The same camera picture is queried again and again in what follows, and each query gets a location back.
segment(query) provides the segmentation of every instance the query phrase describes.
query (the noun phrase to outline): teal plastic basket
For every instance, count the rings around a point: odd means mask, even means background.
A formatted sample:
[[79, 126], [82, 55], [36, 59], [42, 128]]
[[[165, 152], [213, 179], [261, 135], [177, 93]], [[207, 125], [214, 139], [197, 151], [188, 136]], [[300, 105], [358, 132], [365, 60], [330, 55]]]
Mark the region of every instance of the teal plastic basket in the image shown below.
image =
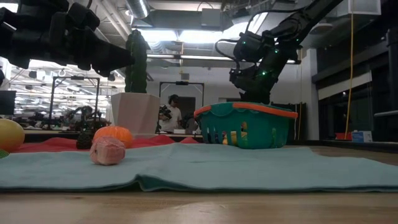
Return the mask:
[[270, 149], [286, 144], [289, 120], [297, 113], [259, 103], [231, 102], [205, 106], [194, 116], [206, 143], [222, 144], [226, 138], [229, 145], [243, 149]]

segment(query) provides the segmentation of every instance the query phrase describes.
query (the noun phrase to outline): pink toy food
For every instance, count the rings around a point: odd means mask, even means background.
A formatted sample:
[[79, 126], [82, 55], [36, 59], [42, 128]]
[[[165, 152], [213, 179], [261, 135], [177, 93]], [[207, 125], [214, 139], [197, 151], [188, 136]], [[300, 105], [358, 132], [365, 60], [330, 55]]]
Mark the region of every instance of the pink toy food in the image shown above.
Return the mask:
[[110, 136], [98, 138], [90, 149], [90, 158], [95, 164], [115, 165], [126, 155], [123, 142]]

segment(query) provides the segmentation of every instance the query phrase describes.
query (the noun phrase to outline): white pot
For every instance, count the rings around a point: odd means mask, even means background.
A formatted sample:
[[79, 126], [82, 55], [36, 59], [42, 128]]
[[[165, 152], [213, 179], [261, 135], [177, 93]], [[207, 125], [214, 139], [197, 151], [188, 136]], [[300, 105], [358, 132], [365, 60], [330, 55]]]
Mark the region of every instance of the white pot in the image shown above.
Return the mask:
[[132, 134], [155, 134], [159, 118], [160, 98], [147, 93], [118, 93], [112, 95], [115, 126]]

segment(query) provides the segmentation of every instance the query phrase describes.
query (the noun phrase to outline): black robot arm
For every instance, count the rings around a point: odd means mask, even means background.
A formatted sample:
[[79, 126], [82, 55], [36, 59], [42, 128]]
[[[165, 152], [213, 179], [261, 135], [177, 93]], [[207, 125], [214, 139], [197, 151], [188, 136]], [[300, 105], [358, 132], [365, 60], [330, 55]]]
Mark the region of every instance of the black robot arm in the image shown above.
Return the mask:
[[0, 57], [28, 68], [31, 59], [110, 72], [131, 65], [130, 51], [99, 38], [100, 19], [86, 6], [67, 0], [19, 0], [18, 11], [0, 8]]
[[241, 94], [241, 99], [268, 104], [271, 89], [278, 82], [278, 76], [287, 61], [291, 59], [299, 62], [297, 49], [301, 48], [301, 41], [312, 27], [342, 1], [314, 0], [308, 6], [295, 10], [295, 13], [277, 27], [265, 30], [261, 36], [247, 30], [244, 34], [240, 33], [241, 38], [234, 48], [234, 57], [237, 61], [255, 63], [244, 70], [240, 70], [238, 65], [237, 69], [231, 69], [229, 73], [229, 80], [237, 88], [245, 91]]

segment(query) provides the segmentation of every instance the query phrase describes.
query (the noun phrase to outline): cactus plant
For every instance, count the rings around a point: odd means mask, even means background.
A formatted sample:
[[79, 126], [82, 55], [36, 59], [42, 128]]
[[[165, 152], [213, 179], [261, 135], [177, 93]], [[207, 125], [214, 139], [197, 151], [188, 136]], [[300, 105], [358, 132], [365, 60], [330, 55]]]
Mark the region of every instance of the cactus plant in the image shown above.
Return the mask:
[[126, 67], [126, 93], [147, 93], [147, 49], [146, 41], [138, 30], [133, 30], [126, 42], [126, 49], [135, 58], [134, 65]]

